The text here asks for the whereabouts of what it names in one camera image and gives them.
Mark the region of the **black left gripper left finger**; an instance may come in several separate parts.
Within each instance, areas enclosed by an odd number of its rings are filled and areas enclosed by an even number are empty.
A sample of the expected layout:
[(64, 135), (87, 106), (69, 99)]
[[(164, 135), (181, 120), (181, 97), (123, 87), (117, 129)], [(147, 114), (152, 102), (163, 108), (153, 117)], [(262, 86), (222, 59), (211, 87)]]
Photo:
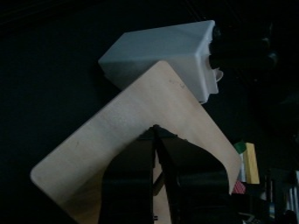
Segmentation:
[(153, 224), (155, 134), (147, 130), (111, 160), (97, 224)]

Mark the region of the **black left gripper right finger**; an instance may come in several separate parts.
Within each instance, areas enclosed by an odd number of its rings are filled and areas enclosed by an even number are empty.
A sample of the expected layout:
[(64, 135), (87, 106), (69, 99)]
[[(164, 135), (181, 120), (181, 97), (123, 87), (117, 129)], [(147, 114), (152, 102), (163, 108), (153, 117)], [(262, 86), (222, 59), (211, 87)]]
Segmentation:
[(228, 174), (199, 146), (153, 126), (172, 224), (236, 224)]

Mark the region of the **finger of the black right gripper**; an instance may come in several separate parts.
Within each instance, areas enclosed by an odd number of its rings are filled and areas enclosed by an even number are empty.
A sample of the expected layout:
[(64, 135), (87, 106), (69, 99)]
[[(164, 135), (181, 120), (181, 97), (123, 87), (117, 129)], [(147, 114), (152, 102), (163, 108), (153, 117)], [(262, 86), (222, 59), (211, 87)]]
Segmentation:
[(214, 40), (219, 40), (222, 38), (222, 31), (220, 31), (220, 28), (218, 26), (215, 26), (212, 28), (212, 39)]
[(210, 67), (212, 69), (216, 69), (216, 68), (220, 67), (220, 59), (219, 59), (219, 57), (216, 55), (211, 55), (208, 57), (208, 61), (210, 61)]

